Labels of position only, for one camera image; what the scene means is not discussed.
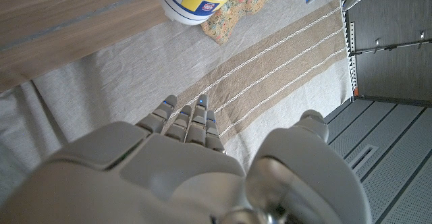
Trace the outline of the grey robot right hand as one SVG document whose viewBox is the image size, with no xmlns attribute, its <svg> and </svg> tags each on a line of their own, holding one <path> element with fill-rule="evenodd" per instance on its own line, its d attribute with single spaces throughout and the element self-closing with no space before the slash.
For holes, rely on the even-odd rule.
<svg viewBox="0 0 432 224">
<path fill-rule="evenodd" d="M 250 167 L 228 156 L 209 99 L 170 121 L 169 96 L 136 124 L 118 121 L 36 168 L 2 223 L 370 223 L 360 180 L 305 111 L 263 140 Z"/>
</svg>

